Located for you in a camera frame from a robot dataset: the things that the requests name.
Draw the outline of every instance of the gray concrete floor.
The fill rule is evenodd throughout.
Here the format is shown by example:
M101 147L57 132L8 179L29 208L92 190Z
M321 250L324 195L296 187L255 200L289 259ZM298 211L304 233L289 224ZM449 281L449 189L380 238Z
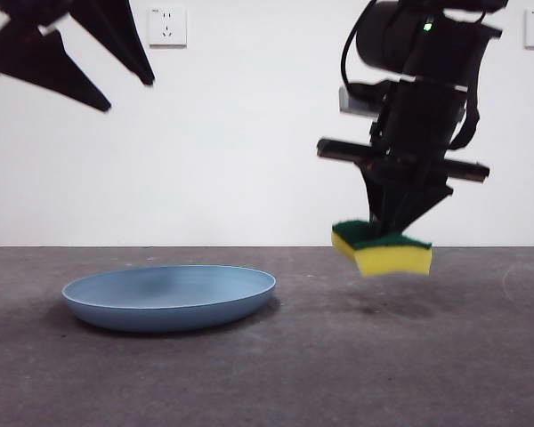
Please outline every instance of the gray concrete floor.
M69 281L220 263L269 271L254 316L188 333L76 320ZM361 278L328 248L0 249L0 427L534 427L534 248L436 249Z

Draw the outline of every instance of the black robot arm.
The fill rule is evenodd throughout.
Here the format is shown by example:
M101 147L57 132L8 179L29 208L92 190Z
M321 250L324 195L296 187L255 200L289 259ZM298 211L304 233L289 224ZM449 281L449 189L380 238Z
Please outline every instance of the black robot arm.
M109 101L65 52L58 30L69 14L145 85L154 74L142 48L128 0L0 0L10 20L0 28L0 73L39 85L102 111Z
M377 237L402 232L453 190L448 178L484 181L489 168L445 159L473 138L481 60L501 31L447 17L444 8L495 12L505 0L371 0L343 50L341 70L348 95L377 113L370 146L322 139L319 156L353 162L368 193L370 226ZM401 75L376 85L350 82L346 54L356 37L362 60ZM463 116L466 120L453 134Z

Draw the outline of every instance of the cable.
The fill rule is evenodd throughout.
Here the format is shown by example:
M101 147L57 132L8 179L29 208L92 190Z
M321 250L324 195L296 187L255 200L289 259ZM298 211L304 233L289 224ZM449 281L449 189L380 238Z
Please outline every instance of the cable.
M482 20L484 20L485 16L487 16L487 11L482 11L481 17L475 23L480 24Z
M358 20L356 21L356 24L354 24L354 28L348 35L348 38L346 39L346 44L344 45L344 49L342 50L342 59L340 60L340 72L342 74L342 79L344 81L344 84L346 86L346 89L348 89L348 86L350 85L350 81L348 80L348 76L346 75L346 57L348 56L348 51L350 50L350 46L352 44L352 40L354 39L354 36L356 36L356 32L358 31L358 26L362 22L362 20L366 17L369 10L376 4L377 0L370 0L370 3L366 6L366 9L362 12Z

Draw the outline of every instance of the sponge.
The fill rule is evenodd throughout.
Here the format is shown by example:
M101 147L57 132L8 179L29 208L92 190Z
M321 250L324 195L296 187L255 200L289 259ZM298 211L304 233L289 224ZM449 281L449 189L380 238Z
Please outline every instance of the sponge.
M346 258L356 262L362 276L378 276L398 271L428 275L432 246L390 233L370 237L369 223L348 221L332 228L332 245Z

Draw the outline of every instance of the blue plate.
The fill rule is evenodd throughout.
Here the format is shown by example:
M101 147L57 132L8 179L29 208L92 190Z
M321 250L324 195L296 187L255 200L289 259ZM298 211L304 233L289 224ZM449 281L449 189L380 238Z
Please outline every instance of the blue plate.
M63 288L71 311L95 326L163 333L217 326L258 310L275 278L259 270L174 265L112 271Z

